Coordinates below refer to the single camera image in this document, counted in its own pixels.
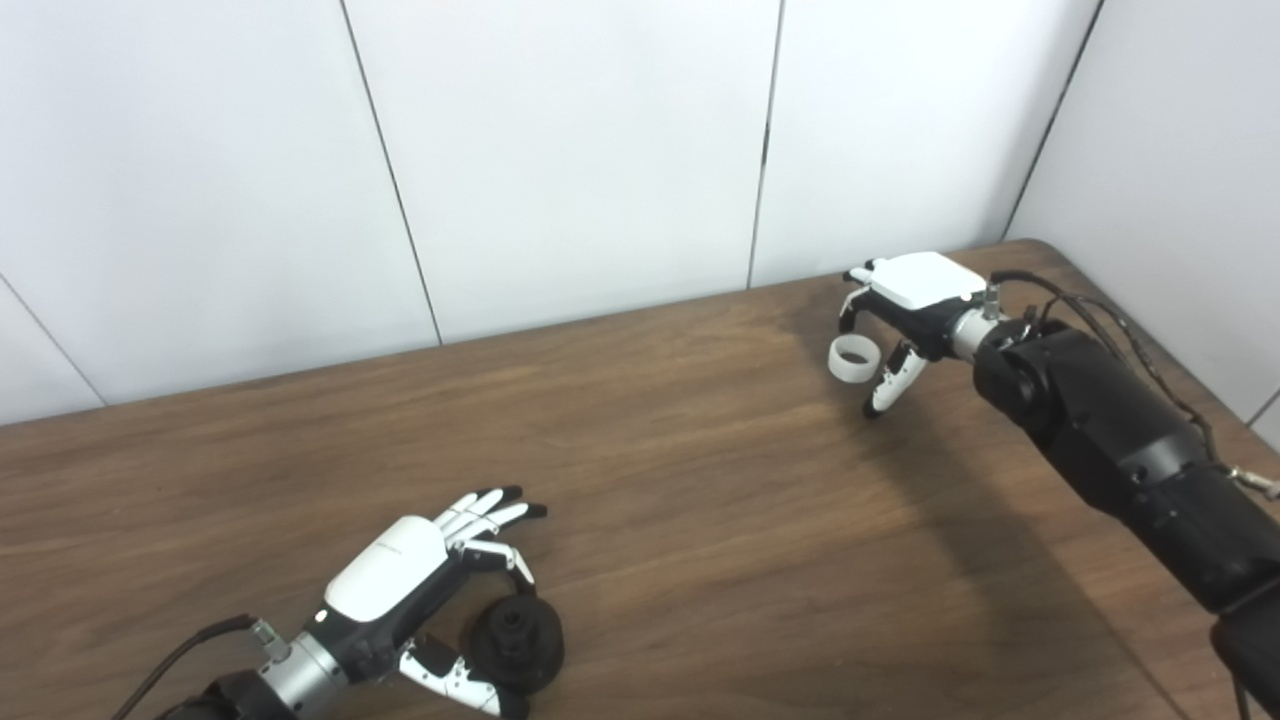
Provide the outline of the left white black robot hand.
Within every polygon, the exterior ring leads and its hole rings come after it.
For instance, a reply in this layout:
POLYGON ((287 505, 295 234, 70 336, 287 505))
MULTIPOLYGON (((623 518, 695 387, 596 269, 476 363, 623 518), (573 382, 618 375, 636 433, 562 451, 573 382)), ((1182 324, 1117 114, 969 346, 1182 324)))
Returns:
POLYGON ((472 491, 435 518, 407 515, 366 546, 326 585, 305 625, 349 685, 398 673, 442 697, 498 719, 526 719, 529 702, 466 659, 425 635, 430 618, 475 575, 504 573, 521 594, 536 582, 508 527, 544 518, 518 486, 472 491))

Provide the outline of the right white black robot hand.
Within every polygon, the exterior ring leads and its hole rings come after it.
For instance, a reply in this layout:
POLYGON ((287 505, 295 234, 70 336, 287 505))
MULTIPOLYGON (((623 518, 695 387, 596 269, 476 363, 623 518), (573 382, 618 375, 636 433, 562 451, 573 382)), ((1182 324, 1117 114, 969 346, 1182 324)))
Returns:
POLYGON ((828 368, 850 384, 874 380, 861 407, 869 419, 892 407, 928 364, 945 359, 974 364, 982 340, 1002 319, 997 290, 940 252, 872 259, 844 278, 859 286, 840 309, 828 368), (855 332, 864 315, 899 332, 887 359, 855 332))

